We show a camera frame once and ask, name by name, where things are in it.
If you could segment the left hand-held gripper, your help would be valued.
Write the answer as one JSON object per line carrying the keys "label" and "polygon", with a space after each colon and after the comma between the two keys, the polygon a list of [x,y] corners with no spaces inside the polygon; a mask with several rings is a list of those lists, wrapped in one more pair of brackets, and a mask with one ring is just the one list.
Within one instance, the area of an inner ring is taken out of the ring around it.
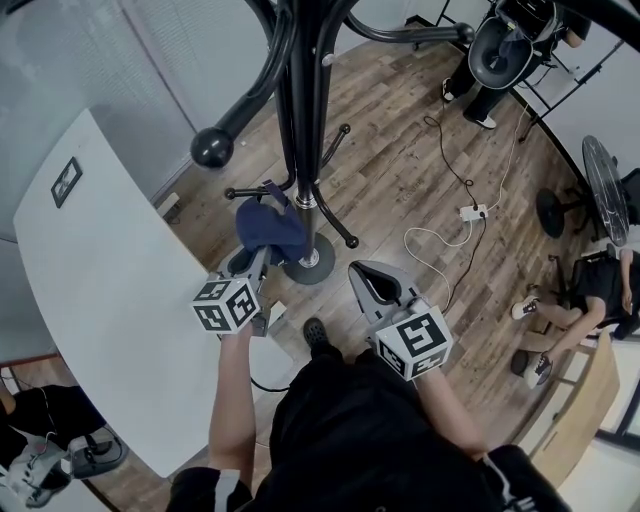
{"label": "left hand-held gripper", "polygon": [[251,323],[256,336],[266,337],[268,330],[284,316],[286,307],[282,302],[269,304],[261,294],[271,254],[270,246],[254,252],[236,249],[208,276],[191,302],[206,332],[232,335]]}

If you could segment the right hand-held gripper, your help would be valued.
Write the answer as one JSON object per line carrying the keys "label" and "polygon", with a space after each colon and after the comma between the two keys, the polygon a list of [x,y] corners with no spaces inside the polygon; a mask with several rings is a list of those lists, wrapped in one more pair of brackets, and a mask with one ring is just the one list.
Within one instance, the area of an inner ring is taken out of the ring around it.
{"label": "right hand-held gripper", "polygon": [[[438,306],[416,297],[418,288],[404,270],[357,260],[349,265],[348,276],[367,321],[375,324],[380,320],[372,327],[377,355],[400,377],[412,381],[448,360],[453,337],[443,314]],[[402,305],[407,301],[410,302],[404,309],[383,318],[394,303]]]}

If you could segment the dark blue cloth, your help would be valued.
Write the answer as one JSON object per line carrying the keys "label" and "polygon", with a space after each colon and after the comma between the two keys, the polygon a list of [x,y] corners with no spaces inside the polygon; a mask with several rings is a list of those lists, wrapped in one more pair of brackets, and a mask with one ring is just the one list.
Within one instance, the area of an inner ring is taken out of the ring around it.
{"label": "dark blue cloth", "polygon": [[306,256],[306,228],[295,206],[277,185],[266,180],[263,186],[279,209],[256,198],[244,201],[235,218],[239,241],[249,252],[269,247],[271,265],[297,262]]}

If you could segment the black metal coat rack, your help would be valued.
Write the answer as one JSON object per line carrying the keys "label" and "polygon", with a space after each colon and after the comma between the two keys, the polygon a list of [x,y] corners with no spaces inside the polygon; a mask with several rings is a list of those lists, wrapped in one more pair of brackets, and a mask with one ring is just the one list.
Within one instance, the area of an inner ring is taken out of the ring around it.
{"label": "black metal coat rack", "polygon": [[349,249],[358,238],[335,217],[319,189],[320,170],[349,133],[342,125],[329,147],[324,134],[335,43],[342,26],[366,39],[388,44],[472,42],[475,32],[466,23],[449,27],[381,30],[352,13],[359,0],[244,0],[257,17],[268,43],[268,54],[251,88],[212,127],[191,142],[192,160],[207,169],[225,167],[236,138],[270,98],[276,100],[279,131],[288,177],[282,190],[295,187],[294,204],[306,230],[304,253],[284,267],[294,282],[315,285],[335,265],[329,240],[316,232],[322,214]]}

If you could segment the person's right forearm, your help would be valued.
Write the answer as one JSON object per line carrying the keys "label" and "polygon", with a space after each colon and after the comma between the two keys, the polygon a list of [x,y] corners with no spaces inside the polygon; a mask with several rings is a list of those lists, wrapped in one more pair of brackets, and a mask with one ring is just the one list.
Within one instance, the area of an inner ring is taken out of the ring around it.
{"label": "person's right forearm", "polygon": [[488,453],[484,435],[445,374],[436,368],[417,377],[414,384],[434,429],[473,460],[482,459]]}

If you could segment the person's left forearm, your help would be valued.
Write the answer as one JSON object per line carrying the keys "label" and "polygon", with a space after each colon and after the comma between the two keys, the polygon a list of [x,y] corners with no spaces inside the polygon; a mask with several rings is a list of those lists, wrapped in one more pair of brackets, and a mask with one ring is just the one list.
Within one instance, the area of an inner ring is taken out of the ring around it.
{"label": "person's left forearm", "polygon": [[218,380],[209,427],[209,464],[238,470],[249,485],[254,471],[256,419],[250,375],[253,326],[247,324],[221,341]]}

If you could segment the person's black shoe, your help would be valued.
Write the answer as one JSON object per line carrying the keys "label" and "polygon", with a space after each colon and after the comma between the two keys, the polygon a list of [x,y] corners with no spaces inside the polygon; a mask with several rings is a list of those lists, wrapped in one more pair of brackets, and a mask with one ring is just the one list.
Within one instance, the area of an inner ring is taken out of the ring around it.
{"label": "person's black shoe", "polygon": [[324,349],[329,346],[329,339],[323,322],[312,317],[305,321],[302,333],[311,351]]}

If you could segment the white table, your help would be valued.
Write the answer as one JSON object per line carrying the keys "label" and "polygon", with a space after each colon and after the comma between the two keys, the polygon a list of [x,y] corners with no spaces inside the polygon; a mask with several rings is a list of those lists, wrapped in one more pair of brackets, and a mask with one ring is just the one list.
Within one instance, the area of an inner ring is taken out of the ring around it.
{"label": "white table", "polygon": [[[83,175],[58,209],[51,187],[72,157]],[[89,111],[29,185],[14,228],[56,347],[125,444],[166,477],[207,449],[222,337],[191,307],[206,269],[142,194]],[[284,377],[290,357],[252,335],[251,383]]]}

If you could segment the person's black clothing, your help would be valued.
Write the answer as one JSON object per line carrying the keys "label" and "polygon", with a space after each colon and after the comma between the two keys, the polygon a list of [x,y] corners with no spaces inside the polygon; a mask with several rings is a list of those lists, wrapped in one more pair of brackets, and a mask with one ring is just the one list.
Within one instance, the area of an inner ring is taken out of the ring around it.
{"label": "person's black clothing", "polygon": [[274,414],[257,489],[189,468],[166,512],[571,512],[514,445],[473,458],[435,429],[417,391],[371,352],[315,356]]}

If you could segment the black framed marker card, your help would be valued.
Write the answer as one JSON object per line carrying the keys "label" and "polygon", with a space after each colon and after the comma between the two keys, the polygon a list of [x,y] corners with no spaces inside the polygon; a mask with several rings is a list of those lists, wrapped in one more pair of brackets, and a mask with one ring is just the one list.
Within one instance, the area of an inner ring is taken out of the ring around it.
{"label": "black framed marker card", "polygon": [[67,197],[82,177],[83,172],[76,157],[72,157],[51,187],[55,206],[60,209]]}

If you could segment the light wooden cabinet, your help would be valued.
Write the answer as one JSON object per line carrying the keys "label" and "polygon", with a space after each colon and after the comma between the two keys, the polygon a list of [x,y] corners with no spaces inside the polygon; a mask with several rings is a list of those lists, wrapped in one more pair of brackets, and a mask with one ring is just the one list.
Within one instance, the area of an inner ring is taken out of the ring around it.
{"label": "light wooden cabinet", "polygon": [[607,331],[595,345],[579,345],[577,351],[586,357],[579,377],[550,378],[539,405],[514,439],[554,487],[580,462],[620,388]]}

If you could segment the round black marble table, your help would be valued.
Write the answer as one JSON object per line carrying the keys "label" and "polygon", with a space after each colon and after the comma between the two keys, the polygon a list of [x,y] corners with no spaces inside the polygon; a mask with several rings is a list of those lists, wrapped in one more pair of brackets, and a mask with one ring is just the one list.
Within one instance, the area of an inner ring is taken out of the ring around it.
{"label": "round black marble table", "polygon": [[630,231],[630,213],[617,160],[603,143],[593,135],[586,135],[581,143],[585,175],[562,195],[542,188],[536,195],[536,214],[543,231],[558,239],[565,230],[566,215],[582,208],[582,224],[574,229],[580,234],[588,223],[594,228],[594,240],[604,234],[616,247],[627,243]]}

